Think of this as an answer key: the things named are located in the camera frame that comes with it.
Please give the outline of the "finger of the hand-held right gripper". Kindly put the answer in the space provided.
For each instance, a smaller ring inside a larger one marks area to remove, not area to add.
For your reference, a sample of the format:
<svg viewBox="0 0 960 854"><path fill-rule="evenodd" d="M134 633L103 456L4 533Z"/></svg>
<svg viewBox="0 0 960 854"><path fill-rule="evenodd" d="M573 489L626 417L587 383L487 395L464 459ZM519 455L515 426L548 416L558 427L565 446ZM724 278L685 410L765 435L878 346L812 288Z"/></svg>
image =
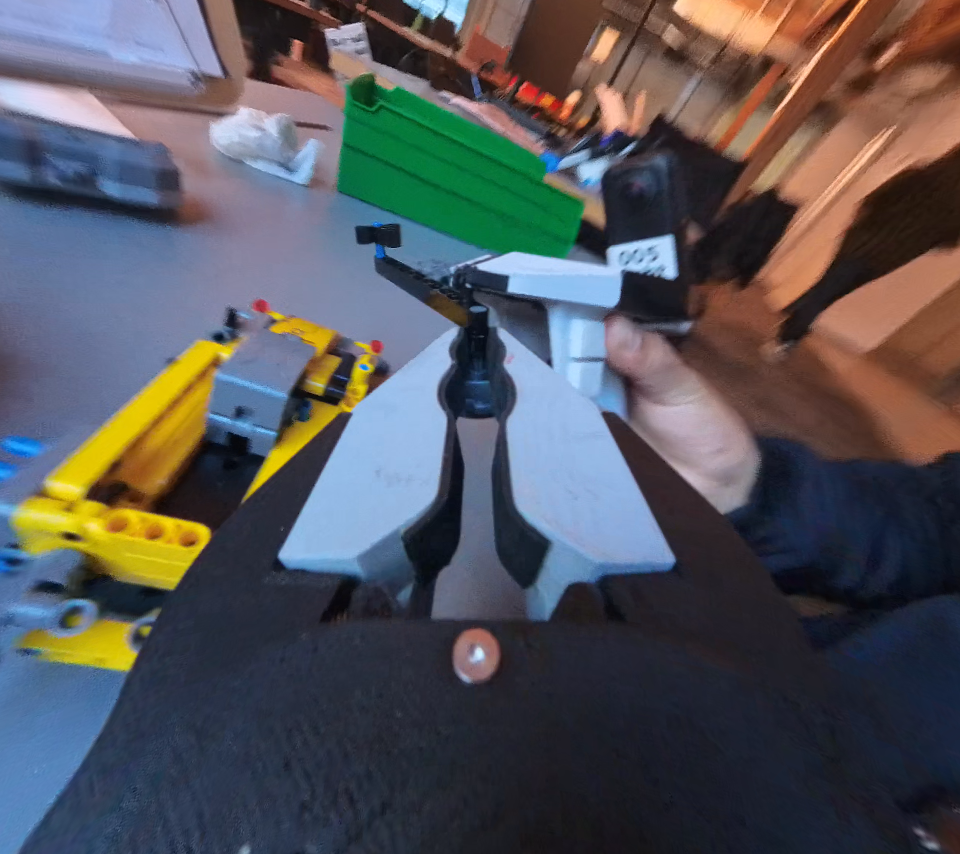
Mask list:
<svg viewBox="0 0 960 854"><path fill-rule="evenodd" d="M478 257L464 263L464 270L503 275L535 274L563 276L596 276L620 280L622 272L611 266L578 260L566 260L525 252Z"/></svg>
<svg viewBox="0 0 960 854"><path fill-rule="evenodd" d="M459 275L462 283L474 291L588 307L617 306L622 277L622 272L462 272Z"/></svg>

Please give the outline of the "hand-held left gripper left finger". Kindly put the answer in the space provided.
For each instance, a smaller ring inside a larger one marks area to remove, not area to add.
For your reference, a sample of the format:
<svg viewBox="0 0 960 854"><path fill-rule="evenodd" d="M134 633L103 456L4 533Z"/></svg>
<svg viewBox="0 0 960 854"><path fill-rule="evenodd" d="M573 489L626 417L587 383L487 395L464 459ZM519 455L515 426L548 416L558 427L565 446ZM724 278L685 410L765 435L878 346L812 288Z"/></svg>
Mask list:
<svg viewBox="0 0 960 854"><path fill-rule="evenodd" d="M382 588L433 614L459 546L464 463L448 387L458 329L438 336L364 399L279 549L285 572Z"/></svg>

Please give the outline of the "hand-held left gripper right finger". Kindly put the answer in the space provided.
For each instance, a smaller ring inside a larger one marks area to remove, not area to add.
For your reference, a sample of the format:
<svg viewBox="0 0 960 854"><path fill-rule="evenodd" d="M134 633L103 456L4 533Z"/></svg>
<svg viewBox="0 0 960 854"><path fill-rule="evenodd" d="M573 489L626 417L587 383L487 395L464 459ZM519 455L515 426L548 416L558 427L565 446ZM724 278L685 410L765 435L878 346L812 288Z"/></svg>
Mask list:
<svg viewBox="0 0 960 854"><path fill-rule="evenodd" d="M574 584L666 573L676 558L601 410L498 333L491 480L498 559L546 621Z"/></svg>

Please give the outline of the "black toy axle pin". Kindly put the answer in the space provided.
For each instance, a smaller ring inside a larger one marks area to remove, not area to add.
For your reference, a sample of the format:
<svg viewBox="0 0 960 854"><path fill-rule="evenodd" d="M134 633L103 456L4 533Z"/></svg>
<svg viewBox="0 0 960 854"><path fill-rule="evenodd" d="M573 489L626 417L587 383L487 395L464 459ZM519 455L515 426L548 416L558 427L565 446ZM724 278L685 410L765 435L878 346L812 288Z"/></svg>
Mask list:
<svg viewBox="0 0 960 854"><path fill-rule="evenodd" d="M446 399L457 419L496 418L500 398L490 353L489 310L485 305L473 304L466 311L466 325L451 347L453 373Z"/></svg>

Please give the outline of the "black perforated toy beam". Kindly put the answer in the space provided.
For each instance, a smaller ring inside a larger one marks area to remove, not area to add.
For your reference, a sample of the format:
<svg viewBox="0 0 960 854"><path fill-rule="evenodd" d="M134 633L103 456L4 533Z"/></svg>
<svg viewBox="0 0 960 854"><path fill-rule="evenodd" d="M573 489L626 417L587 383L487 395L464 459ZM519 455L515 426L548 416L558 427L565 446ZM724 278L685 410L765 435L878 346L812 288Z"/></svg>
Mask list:
<svg viewBox="0 0 960 854"><path fill-rule="evenodd" d="M402 246L400 224L358 224L354 236L359 246L373 248L374 271L381 278L459 327L487 330L489 310L464 286L431 277L390 255L390 249Z"/></svg>

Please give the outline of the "black yellow toy brick vehicle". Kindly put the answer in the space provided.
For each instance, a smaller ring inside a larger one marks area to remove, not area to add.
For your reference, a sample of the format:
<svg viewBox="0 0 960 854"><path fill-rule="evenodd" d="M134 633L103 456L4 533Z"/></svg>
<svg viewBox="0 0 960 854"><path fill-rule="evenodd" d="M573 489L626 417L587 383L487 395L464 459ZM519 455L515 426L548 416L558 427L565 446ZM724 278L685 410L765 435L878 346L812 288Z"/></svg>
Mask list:
<svg viewBox="0 0 960 854"><path fill-rule="evenodd" d="M258 300L98 428L2 437L2 655L132 668L218 529L382 383L382 351Z"/></svg>

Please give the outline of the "person's right forearm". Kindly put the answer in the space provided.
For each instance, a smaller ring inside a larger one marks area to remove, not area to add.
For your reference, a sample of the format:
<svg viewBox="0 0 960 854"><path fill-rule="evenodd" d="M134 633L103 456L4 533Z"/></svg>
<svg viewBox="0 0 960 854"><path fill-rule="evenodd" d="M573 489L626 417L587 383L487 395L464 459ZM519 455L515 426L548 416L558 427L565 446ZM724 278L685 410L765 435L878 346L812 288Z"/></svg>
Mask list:
<svg viewBox="0 0 960 854"><path fill-rule="evenodd" d="M831 461L759 442L746 504L727 519L778 586L850 608L902 606L959 586L959 454L928 464Z"/></svg>

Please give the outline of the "grey desk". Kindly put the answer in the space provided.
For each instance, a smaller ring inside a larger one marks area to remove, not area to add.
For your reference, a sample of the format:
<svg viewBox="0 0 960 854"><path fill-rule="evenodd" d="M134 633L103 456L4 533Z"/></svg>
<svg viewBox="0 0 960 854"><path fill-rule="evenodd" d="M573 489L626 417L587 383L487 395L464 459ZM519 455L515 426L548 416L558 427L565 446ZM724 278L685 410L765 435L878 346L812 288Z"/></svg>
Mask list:
<svg viewBox="0 0 960 854"><path fill-rule="evenodd" d="M273 309L380 340L399 369L449 325L378 277L354 225L381 220L334 190L342 110L262 82L242 103L320 123L309 187L236 164L209 141L209 118L109 104L138 136L164 143L184 204L152 220L2 194L2 439L56 440L101 425L166 362L219 325L228 306ZM494 547L490 473L496 426L459 423L466 469L462 536L436 590L439 618L525 620L522 591ZM99 735L125 676L2 657L1 850L18 852Z"/></svg>

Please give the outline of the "person's right hand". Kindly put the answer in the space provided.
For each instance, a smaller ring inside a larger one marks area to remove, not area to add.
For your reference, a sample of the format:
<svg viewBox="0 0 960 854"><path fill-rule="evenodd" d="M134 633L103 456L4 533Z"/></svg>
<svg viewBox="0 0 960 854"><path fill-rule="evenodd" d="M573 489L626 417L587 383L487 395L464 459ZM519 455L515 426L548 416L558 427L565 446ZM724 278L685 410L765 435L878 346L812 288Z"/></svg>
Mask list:
<svg viewBox="0 0 960 854"><path fill-rule="evenodd" d="M611 314L606 360L624 383L630 427L721 514L749 501L761 468L745 421L660 334Z"/></svg>

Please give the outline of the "green plastic bin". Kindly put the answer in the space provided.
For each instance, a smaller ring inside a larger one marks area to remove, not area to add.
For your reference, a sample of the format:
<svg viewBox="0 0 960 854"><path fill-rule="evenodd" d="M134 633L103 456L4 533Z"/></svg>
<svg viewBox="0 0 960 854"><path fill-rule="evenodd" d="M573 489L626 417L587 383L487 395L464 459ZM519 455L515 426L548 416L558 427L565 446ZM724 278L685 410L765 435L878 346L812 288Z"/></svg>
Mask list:
<svg viewBox="0 0 960 854"><path fill-rule="evenodd" d="M566 257L585 204L533 152L372 73L345 88L338 191L498 253Z"/></svg>

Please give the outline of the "small white printed sign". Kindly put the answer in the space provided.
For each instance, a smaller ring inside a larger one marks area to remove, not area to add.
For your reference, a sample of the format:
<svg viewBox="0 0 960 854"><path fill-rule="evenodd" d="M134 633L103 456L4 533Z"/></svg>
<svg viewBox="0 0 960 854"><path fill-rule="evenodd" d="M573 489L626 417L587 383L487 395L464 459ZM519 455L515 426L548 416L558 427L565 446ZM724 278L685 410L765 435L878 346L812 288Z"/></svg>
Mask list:
<svg viewBox="0 0 960 854"><path fill-rule="evenodd" d="M333 56L343 55L373 60L373 50L367 29L362 20L335 28L325 28L322 35L328 59L332 61Z"/></svg>

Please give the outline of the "crumpled white plastic bag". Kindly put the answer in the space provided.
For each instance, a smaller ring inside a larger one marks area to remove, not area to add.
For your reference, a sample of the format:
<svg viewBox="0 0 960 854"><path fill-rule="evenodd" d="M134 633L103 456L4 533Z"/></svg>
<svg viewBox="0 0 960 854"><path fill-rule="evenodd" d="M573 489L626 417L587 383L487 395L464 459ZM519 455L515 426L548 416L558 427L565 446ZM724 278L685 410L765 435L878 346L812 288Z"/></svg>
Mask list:
<svg viewBox="0 0 960 854"><path fill-rule="evenodd" d="M226 158L298 186L309 186L324 147L302 140L294 118L241 106L210 123L211 146Z"/></svg>

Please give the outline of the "dark grey brick block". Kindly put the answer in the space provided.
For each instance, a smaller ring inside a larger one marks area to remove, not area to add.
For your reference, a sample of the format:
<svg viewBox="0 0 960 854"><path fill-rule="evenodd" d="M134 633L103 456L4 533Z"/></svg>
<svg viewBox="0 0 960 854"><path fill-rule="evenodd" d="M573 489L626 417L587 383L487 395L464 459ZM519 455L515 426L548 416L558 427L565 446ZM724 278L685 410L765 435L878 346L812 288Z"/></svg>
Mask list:
<svg viewBox="0 0 960 854"><path fill-rule="evenodd" d="M181 173L166 146L2 110L1 183L18 190L172 210Z"/></svg>

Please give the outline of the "white rounded flat plate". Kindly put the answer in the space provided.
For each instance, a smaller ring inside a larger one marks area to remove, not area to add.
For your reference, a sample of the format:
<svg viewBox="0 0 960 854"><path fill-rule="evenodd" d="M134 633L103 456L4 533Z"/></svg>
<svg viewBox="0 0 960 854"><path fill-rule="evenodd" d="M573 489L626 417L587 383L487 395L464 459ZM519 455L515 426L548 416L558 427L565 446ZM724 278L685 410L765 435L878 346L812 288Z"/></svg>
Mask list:
<svg viewBox="0 0 960 854"><path fill-rule="evenodd" d="M52 123L136 139L101 101L83 89L2 77L1 108Z"/></svg>

